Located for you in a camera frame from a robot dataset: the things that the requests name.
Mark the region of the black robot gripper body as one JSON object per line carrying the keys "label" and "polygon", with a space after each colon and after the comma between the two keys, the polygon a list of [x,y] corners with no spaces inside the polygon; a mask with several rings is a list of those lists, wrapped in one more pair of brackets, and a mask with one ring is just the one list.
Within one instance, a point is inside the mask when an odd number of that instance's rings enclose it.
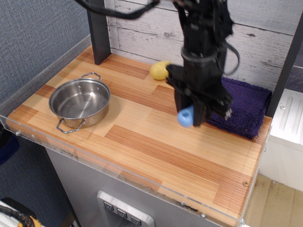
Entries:
{"label": "black robot gripper body", "polygon": [[212,114],[228,119],[232,113],[232,96],[222,84],[225,60],[225,54],[200,58],[196,62],[185,58],[183,66],[170,64],[166,67],[169,72],[166,81],[174,90],[185,92],[191,98],[192,105],[198,99],[210,99]]}

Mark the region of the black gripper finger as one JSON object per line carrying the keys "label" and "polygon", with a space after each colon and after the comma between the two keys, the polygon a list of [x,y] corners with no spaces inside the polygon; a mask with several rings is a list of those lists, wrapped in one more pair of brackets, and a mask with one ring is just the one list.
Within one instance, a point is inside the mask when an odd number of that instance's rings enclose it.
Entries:
{"label": "black gripper finger", "polygon": [[212,116],[212,106],[210,99],[196,100],[193,102],[194,108],[194,126],[200,126]]}
{"label": "black gripper finger", "polygon": [[188,95],[186,95],[185,92],[175,89],[174,96],[175,96],[177,112],[192,105],[191,98]]}

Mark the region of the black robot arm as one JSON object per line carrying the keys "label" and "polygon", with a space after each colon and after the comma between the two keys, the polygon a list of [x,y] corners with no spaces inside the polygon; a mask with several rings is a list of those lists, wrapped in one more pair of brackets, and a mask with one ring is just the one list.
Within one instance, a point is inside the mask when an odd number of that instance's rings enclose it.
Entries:
{"label": "black robot arm", "polygon": [[175,0],[184,36],[183,66],[166,67],[166,81],[174,87],[179,124],[200,126],[212,114],[231,115],[232,96],[222,77],[227,51],[239,53],[226,42],[233,21],[225,0]]}

